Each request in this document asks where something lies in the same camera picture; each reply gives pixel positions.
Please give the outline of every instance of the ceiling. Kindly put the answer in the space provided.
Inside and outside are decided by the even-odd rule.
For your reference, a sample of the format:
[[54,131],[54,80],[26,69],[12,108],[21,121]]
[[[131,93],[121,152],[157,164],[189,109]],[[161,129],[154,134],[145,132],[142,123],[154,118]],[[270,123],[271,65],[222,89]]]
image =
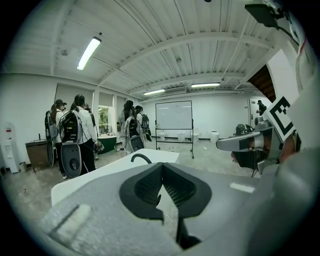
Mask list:
[[[140,99],[158,89],[193,91],[193,83],[256,90],[247,81],[258,63],[266,64],[274,30],[257,23],[244,3],[46,0],[21,26],[2,72],[64,77]],[[77,70],[93,37],[102,42]]]

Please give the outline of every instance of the black cap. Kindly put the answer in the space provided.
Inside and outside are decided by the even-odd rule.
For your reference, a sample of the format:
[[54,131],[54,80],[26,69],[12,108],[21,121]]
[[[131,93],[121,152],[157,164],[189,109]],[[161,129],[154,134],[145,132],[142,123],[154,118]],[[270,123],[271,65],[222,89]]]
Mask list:
[[65,102],[63,102],[62,101],[62,99],[57,99],[56,101],[55,101],[55,104],[57,104],[57,105],[67,105],[67,103],[65,103]]

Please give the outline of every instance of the white table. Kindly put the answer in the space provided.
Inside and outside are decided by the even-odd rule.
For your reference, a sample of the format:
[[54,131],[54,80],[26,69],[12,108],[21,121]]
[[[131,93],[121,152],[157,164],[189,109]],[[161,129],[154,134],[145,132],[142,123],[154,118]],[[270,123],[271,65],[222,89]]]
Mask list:
[[133,167],[147,165],[147,162],[140,157],[131,162],[131,158],[135,154],[145,155],[152,163],[180,163],[179,153],[143,148],[92,172],[55,185],[51,190],[51,204],[55,205],[84,184],[96,178],[122,172]]

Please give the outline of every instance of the concrete floor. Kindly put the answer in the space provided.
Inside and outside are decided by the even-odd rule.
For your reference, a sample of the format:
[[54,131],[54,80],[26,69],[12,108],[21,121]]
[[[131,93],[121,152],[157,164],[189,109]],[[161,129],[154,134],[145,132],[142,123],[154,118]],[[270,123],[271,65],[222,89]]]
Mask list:
[[[194,143],[194,159],[191,157],[191,144],[158,143],[163,151],[180,153],[180,164],[206,172],[251,176],[252,170],[241,168],[232,161],[230,152],[221,151],[208,140]],[[156,149],[156,143],[147,142],[146,148]],[[99,155],[95,162],[96,168],[110,164],[125,156],[124,151],[111,151]],[[2,177],[2,186],[11,203],[12,208],[24,219],[37,222],[51,207],[51,189],[64,182],[56,166],[37,172],[28,170],[25,173],[11,174],[6,172]]]

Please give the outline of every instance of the fluorescent light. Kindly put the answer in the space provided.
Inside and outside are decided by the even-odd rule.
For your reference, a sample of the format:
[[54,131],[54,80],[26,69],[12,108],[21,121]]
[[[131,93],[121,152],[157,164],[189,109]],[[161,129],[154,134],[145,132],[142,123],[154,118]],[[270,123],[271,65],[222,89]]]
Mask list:
[[158,94],[158,93],[163,93],[163,92],[165,92],[165,90],[161,89],[161,90],[155,90],[155,91],[146,92],[146,93],[144,93],[144,95]]
[[88,60],[90,59],[91,55],[94,53],[98,45],[100,45],[101,39],[97,37],[93,37],[87,48],[85,49],[78,67],[76,68],[77,70],[84,70],[85,65],[87,64]]
[[206,86],[219,86],[220,83],[219,82],[211,82],[211,83],[195,83],[193,85],[191,85],[192,88],[195,87],[206,87]]

